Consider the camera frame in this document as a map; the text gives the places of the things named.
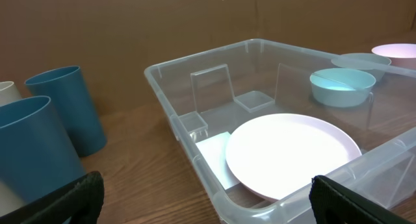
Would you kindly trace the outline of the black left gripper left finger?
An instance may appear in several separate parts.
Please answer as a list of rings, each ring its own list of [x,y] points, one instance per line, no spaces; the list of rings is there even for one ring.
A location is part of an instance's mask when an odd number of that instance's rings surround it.
[[[103,177],[90,172],[1,217],[1,224],[96,224],[104,203]]]

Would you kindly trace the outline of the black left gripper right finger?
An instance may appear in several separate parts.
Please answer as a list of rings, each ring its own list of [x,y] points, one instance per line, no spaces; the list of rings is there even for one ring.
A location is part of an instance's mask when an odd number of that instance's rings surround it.
[[[411,224],[324,175],[312,178],[309,201],[317,224]]]

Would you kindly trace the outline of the pink plastic plate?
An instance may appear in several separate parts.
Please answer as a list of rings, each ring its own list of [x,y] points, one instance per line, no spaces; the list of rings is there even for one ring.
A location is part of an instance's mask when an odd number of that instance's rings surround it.
[[[239,126],[226,146],[232,174],[249,190],[280,200],[316,175],[361,156],[357,143],[340,128],[311,116],[269,114]]]

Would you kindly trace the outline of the light blue plastic bowl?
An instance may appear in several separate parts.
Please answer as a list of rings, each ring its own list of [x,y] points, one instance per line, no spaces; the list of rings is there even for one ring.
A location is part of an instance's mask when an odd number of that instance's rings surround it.
[[[318,70],[309,77],[313,97],[321,104],[349,108],[364,103],[376,84],[365,71],[350,68]]]

